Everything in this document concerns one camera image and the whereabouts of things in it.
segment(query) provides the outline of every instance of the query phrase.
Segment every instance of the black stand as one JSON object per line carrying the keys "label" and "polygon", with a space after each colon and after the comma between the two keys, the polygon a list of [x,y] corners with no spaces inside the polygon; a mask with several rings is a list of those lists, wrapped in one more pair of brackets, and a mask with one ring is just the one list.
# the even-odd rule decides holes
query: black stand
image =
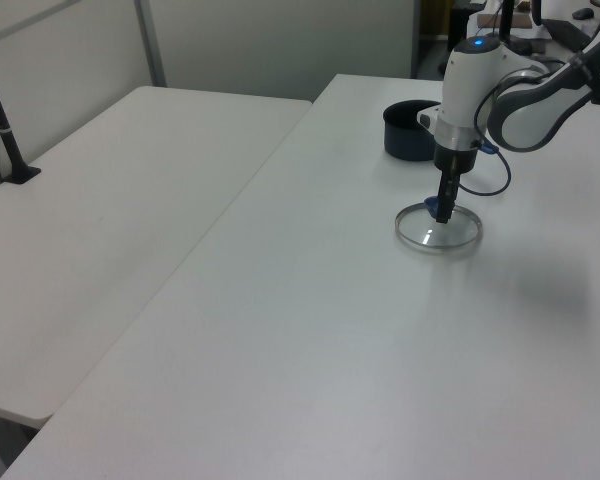
{"label": "black stand", "polygon": [[22,155],[20,154],[20,149],[18,148],[18,144],[16,143],[16,138],[13,136],[13,132],[11,131],[11,125],[9,125],[9,120],[7,120],[7,115],[4,112],[4,108],[2,107],[2,102],[0,101],[0,138],[2,139],[2,143],[4,144],[4,148],[9,155],[9,159],[11,160],[11,175],[4,179],[5,182],[15,183],[17,185],[22,185],[28,180],[35,177],[40,173],[39,168],[30,167],[24,160],[22,159]]}
{"label": "black stand", "polygon": [[511,35],[511,25],[513,24],[513,11],[515,9],[514,0],[504,0],[502,2],[502,16],[500,17],[500,40],[509,47],[513,53],[529,56],[533,53],[533,47],[529,40],[514,37]]}

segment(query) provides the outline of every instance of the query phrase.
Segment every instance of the table surface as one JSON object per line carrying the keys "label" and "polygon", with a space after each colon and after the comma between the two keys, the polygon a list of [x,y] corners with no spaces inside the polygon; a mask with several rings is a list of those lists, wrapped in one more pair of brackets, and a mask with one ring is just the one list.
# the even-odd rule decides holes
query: table surface
{"label": "table surface", "polygon": [[0,186],[0,416],[55,413],[308,107],[140,88]]}
{"label": "table surface", "polygon": [[337,76],[4,479],[600,479],[600,107],[431,255],[382,112],[440,95]]}

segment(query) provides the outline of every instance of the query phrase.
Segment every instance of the wall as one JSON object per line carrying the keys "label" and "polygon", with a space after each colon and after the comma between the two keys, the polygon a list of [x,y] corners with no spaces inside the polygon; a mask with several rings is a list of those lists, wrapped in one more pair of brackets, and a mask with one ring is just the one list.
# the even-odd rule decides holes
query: wall
{"label": "wall", "polygon": [[[29,1],[0,0],[17,22]],[[141,85],[151,78],[132,0],[82,0],[0,38],[0,98],[27,162]]]}
{"label": "wall", "polygon": [[144,3],[170,87],[313,101],[337,73],[412,73],[415,0]]}

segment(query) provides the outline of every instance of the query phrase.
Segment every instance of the dark blue container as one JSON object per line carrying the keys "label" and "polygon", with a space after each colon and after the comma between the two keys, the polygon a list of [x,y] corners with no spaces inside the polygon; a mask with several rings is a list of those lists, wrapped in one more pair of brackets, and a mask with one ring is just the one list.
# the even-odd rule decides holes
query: dark blue container
{"label": "dark blue container", "polygon": [[440,102],[408,100],[384,111],[384,149],[389,155],[410,162],[433,160],[436,142],[418,123],[417,114],[434,105]]}

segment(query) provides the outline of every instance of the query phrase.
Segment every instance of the white folding table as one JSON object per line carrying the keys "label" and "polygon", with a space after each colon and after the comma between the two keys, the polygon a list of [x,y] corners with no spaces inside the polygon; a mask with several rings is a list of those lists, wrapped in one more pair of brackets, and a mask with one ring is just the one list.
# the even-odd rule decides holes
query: white folding table
{"label": "white folding table", "polygon": [[0,186],[0,416],[41,427],[309,107],[144,87]]}

